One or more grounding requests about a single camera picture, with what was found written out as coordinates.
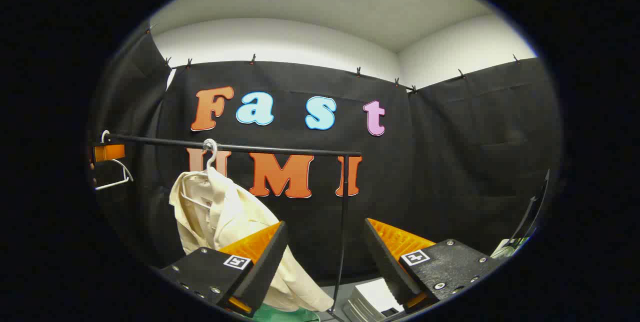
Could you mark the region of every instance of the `vertical pole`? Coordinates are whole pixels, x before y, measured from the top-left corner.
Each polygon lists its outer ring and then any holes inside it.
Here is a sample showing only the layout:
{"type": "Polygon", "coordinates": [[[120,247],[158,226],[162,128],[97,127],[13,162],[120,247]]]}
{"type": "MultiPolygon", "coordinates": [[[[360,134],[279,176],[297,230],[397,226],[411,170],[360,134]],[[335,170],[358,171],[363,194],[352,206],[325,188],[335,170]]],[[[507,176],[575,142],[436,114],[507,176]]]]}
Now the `vertical pole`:
{"type": "Polygon", "coordinates": [[[347,219],[347,208],[349,206],[349,156],[345,155],[342,164],[342,217],[340,219],[340,267],[338,268],[338,278],[335,282],[333,291],[333,306],[331,313],[336,310],[336,300],[338,299],[338,288],[340,287],[340,279],[343,276],[343,261],[345,260],[345,222],[347,219]]]}

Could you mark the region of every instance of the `black curtain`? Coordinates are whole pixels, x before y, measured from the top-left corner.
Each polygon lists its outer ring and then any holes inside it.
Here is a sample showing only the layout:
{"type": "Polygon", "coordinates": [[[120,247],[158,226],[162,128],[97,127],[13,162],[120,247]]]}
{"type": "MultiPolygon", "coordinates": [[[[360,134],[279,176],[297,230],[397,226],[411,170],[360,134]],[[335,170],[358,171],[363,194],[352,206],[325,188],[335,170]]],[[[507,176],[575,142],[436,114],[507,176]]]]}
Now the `black curtain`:
{"type": "MultiPolygon", "coordinates": [[[[365,217],[435,242],[455,238],[490,254],[514,233],[547,170],[553,193],[562,153],[560,115],[551,76],[537,58],[470,72],[416,93],[313,65],[197,63],[178,67],[165,92],[170,69],[146,28],[142,24],[133,34],[137,40],[131,38],[114,59],[98,90],[93,140],[109,129],[197,142],[214,138],[222,144],[361,151],[359,193],[349,198],[345,279],[377,272],[362,242],[365,217]],[[234,96],[214,118],[215,128],[191,131],[196,93],[227,86],[234,96]],[[238,122],[242,97],[257,91],[273,97],[273,122],[238,122]],[[328,130],[305,124],[306,102],[314,96],[336,102],[335,123],[328,130]],[[368,132],[363,111],[374,100],[385,109],[381,136],[368,132]]],[[[276,159],[283,167],[288,156],[276,159]]],[[[181,147],[127,144],[123,162],[134,183],[102,190],[98,201],[138,257],[155,267],[169,265],[184,255],[168,200],[178,174],[189,169],[188,154],[181,147]]],[[[96,175],[98,185],[122,177],[118,165],[108,163],[96,167],[96,175]]],[[[227,176],[248,190],[254,183],[253,160],[246,153],[231,154],[227,176]]],[[[290,199],[273,192],[259,197],[288,223],[295,257],[320,284],[332,284],[338,267],[340,177],[336,158],[317,156],[308,176],[311,197],[290,199]]]]}

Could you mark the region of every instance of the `ceiling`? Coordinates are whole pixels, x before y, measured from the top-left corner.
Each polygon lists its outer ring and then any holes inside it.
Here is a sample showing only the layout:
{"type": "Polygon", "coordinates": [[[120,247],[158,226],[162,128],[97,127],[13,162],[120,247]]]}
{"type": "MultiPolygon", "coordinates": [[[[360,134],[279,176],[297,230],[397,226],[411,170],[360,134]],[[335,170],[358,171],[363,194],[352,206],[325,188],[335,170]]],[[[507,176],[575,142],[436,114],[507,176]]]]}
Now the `ceiling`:
{"type": "Polygon", "coordinates": [[[451,24],[492,13],[478,0],[173,0],[151,17],[153,33],[197,22],[261,17],[343,31],[400,52],[451,24]]]}

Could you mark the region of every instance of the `orange letter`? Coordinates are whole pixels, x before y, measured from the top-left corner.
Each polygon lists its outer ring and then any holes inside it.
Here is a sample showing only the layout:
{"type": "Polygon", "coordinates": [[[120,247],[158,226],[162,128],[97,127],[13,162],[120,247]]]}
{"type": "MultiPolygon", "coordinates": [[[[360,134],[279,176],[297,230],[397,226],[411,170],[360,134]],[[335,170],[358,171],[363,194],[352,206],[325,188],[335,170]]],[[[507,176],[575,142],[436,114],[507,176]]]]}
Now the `orange letter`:
{"type": "MultiPolygon", "coordinates": [[[[202,156],[206,151],[201,149],[187,149],[189,154],[189,171],[202,171],[204,164],[202,156]]],[[[215,156],[215,169],[223,176],[227,176],[227,158],[231,155],[229,151],[218,151],[215,156]]]]}
{"type": "Polygon", "coordinates": [[[213,101],[214,97],[223,96],[225,99],[233,99],[234,90],[231,86],[212,88],[211,90],[200,90],[198,97],[198,108],[196,109],[196,119],[191,124],[192,131],[204,131],[213,129],[216,122],[211,117],[211,113],[215,112],[215,117],[222,116],[225,109],[225,100],[218,97],[213,101]]]}
{"type": "Polygon", "coordinates": [[[280,168],[274,154],[250,153],[253,158],[253,187],[249,192],[254,196],[266,197],[269,190],[265,186],[265,180],[273,189],[276,196],[280,196],[282,190],[288,184],[285,195],[291,199],[306,199],[311,197],[309,190],[309,165],[314,160],[313,156],[291,155],[283,168],[280,168]]]}
{"type": "MultiPolygon", "coordinates": [[[[335,191],[337,196],[343,195],[343,181],[345,181],[345,174],[343,174],[343,169],[345,169],[345,158],[340,156],[338,157],[338,161],[340,161],[340,187],[335,191]]],[[[362,157],[349,157],[349,196],[355,196],[360,192],[358,186],[356,186],[356,179],[358,178],[358,165],[362,161],[362,157]]]]}

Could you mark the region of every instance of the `cream shirt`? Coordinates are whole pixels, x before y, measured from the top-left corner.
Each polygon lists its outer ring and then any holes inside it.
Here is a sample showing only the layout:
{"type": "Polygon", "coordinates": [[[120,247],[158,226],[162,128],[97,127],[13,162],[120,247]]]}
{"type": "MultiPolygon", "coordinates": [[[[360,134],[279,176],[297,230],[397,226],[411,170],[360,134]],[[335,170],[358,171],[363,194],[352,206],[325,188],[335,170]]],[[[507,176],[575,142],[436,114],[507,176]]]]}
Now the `cream shirt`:
{"type": "MultiPolygon", "coordinates": [[[[180,174],[171,189],[169,203],[174,206],[186,254],[198,247],[219,250],[279,222],[258,198],[214,167],[207,170],[206,176],[201,172],[180,174]],[[210,210],[185,199],[181,192],[210,206],[210,210]]],[[[326,311],[334,300],[304,271],[287,246],[263,303],[287,312],[299,308],[326,311]]]]}

